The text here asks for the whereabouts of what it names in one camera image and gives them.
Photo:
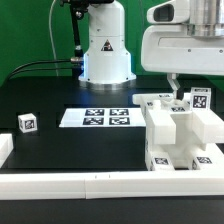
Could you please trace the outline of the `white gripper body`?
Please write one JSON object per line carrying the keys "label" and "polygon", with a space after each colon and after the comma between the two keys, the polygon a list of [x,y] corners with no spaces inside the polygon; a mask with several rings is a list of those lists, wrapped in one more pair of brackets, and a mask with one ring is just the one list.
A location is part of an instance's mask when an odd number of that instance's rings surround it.
{"label": "white gripper body", "polygon": [[191,37],[185,25],[152,25],[143,35],[146,71],[224,76],[224,38]]}

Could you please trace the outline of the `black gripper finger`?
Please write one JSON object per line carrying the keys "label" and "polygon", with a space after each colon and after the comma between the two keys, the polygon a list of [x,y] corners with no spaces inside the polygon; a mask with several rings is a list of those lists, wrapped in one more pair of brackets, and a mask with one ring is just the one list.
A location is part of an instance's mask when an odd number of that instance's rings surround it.
{"label": "black gripper finger", "polygon": [[173,90],[173,95],[175,99],[182,100],[184,97],[184,92],[177,80],[178,74],[177,73],[168,73],[167,80]]}

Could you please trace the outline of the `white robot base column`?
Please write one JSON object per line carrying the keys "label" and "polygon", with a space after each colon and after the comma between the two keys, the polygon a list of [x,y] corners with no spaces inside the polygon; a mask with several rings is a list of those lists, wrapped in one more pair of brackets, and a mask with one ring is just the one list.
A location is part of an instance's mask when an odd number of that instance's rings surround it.
{"label": "white robot base column", "polygon": [[125,47],[125,11],[121,3],[92,4],[89,12],[89,48],[84,54],[80,85],[95,90],[116,90],[136,79],[131,54]]}

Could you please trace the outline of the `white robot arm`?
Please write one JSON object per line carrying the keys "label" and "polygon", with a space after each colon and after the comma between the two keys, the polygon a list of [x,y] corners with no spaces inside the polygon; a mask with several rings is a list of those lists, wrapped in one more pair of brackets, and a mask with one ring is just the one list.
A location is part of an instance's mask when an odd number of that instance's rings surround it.
{"label": "white robot arm", "polygon": [[167,75],[174,97],[180,74],[224,76],[224,0],[168,0],[147,11],[141,64]]}

